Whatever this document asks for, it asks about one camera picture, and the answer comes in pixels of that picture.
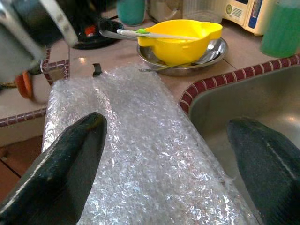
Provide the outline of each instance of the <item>beige countertop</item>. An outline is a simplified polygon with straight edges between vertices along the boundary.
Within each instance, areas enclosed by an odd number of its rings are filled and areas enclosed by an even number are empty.
[[[141,27],[150,27],[153,24],[150,20],[146,20]],[[254,36],[230,21],[223,20],[222,25],[224,27],[222,38],[229,46],[223,60],[215,65],[203,68],[198,75],[194,76],[170,77],[160,75],[162,81],[174,95],[175,100],[178,101],[183,91],[195,81],[274,59],[259,51],[261,37]],[[135,41],[121,40],[113,45],[96,50],[70,49],[70,76],[92,76],[93,63],[100,63],[103,71],[125,66],[128,63],[142,63],[143,61],[137,54],[136,46]]]

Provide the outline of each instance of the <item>green liquid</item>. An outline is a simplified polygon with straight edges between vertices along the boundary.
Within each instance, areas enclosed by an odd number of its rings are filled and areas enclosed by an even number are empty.
[[[300,46],[300,8],[275,6],[261,52],[279,58],[292,56]]]

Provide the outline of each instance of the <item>teal bottle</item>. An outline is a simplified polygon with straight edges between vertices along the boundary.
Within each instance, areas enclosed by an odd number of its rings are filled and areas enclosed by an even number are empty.
[[[137,26],[145,19],[145,0],[119,0],[117,13],[121,22],[127,26]]]
[[[262,39],[262,53],[285,58],[300,47],[300,0],[278,0]]]

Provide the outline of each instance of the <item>bubble wrap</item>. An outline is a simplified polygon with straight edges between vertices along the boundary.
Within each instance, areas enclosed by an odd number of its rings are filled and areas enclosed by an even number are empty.
[[[138,72],[140,67],[60,80],[51,91],[43,151],[91,112],[108,121],[104,152],[78,224],[256,224],[159,77]]]

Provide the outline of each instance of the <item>metal dish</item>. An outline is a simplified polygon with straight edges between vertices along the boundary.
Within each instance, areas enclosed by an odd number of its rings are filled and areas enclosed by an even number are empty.
[[[207,47],[206,53],[199,59],[201,61],[201,64],[195,64],[191,63],[191,66],[188,67],[173,67],[169,69],[161,70],[159,73],[168,75],[168,76],[190,76],[195,75],[199,70],[203,67],[215,64],[222,60],[228,50],[228,45],[226,41],[222,38],[218,40],[212,40],[210,44]],[[202,58],[204,58],[209,52],[212,51],[218,51],[219,54],[216,58],[208,61],[202,61]],[[144,60],[147,65],[152,69],[158,69],[166,67],[166,64],[156,58],[156,56],[153,54],[151,47],[141,47],[138,45],[137,52],[142,60]]]

